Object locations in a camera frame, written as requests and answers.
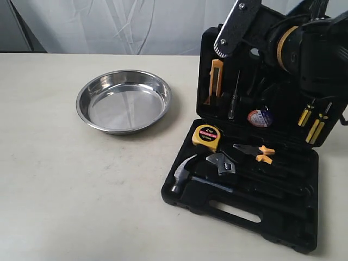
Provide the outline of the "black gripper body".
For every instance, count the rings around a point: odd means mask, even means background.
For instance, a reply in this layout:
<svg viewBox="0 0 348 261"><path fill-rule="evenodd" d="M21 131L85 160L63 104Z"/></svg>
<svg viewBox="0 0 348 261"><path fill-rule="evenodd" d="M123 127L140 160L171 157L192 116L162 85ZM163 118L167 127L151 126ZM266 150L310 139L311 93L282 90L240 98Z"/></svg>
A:
<svg viewBox="0 0 348 261"><path fill-rule="evenodd" d="M300 72L302 25L309 22L310 12L297 5L281 14L264 5L238 5L238 26L244 28L238 42L238 62L259 60L269 67Z"/></svg>

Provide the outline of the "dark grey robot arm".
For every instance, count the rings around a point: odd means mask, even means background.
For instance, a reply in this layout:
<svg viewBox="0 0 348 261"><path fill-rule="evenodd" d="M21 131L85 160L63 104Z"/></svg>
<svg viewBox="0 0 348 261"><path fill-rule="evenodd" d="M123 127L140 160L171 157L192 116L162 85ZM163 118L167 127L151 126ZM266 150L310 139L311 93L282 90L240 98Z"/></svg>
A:
<svg viewBox="0 0 348 261"><path fill-rule="evenodd" d="M261 1L236 1L225 22L209 28L213 50L220 59L244 63L256 49L261 73L242 101L252 105L271 102L265 83L291 85L312 99L329 117L347 108L347 13L326 16L327 1L302 1L281 14Z"/></svg>

